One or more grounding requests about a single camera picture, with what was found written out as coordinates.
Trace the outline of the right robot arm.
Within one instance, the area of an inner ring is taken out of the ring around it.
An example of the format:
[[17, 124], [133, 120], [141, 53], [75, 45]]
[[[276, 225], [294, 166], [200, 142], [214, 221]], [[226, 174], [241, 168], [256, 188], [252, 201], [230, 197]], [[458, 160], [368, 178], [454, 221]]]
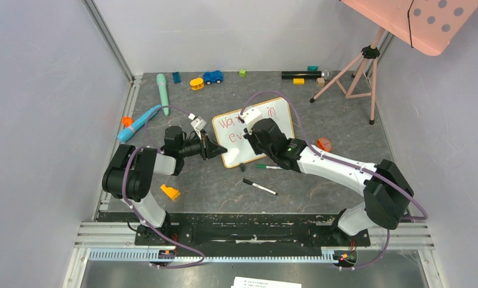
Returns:
[[373, 226], [395, 230], [414, 195], [393, 162], [363, 163], [327, 153], [304, 140], [286, 137], [273, 119], [246, 121], [244, 137], [256, 154], [268, 156], [280, 168], [328, 179], [363, 197], [362, 203], [334, 220], [330, 235], [339, 245]]

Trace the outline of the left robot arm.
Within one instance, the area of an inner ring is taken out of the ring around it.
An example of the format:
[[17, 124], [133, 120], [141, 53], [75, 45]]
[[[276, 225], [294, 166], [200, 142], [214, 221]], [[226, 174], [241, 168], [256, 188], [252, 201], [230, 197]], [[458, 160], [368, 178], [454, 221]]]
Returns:
[[173, 229], [164, 223], [167, 213], [150, 192], [154, 174], [178, 176], [184, 159], [198, 155], [208, 160], [228, 151], [210, 139], [205, 130], [190, 139], [186, 136], [179, 126], [166, 128], [161, 154], [154, 148], [121, 144], [102, 178], [103, 190], [137, 211], [144, 226], [150, 223], [149, 235], [161, 245], [172, 239]]

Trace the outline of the yellow framed whiteboard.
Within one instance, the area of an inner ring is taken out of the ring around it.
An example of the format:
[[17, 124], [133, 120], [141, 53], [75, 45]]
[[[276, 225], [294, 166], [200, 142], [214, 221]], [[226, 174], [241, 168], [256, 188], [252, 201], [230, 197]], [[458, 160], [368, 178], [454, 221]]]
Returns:
[[[253, 106], [263, 117], [272, 118], [286, 137], [294, 138], [290, 105], [285, 99], [278, 97]], [[244, 139], [246, 125], [239, 121], [239, 114], [240, 110], [234, 110], [212, 119], [218, 144], [227, 148], [227, 152], [221, 155], [226, 168], [265, 157], [264, 154], [255, 154], [251, 145]]]

